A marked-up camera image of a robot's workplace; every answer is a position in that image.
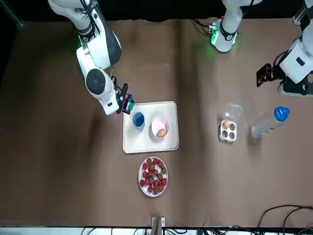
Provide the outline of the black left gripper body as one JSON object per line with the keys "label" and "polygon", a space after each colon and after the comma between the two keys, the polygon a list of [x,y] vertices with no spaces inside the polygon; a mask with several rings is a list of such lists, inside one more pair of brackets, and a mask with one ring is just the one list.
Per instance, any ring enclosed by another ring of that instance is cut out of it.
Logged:
{"label": "black left gripper body", "polygon": [[270,70],[272,74],[285,74],[285,72],[280,67],[280,64],[272,65]]}

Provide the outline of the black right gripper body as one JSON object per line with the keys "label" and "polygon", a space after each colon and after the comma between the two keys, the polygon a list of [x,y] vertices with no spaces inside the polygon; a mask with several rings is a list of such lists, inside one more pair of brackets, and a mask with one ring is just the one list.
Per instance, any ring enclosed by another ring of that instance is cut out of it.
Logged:
{"label": "black right gripper body", "polygon": [[116,111],[117,114],[120,114],[122,112],[125,100],[126,100],[126,94],[128,91],[128,84],[124,83],[122,87],[119,87],[117,84],[117,78],[115,76],[111,76],[111,80],[114,85],[115,90],[115,96],[118,104],[118,109]]}

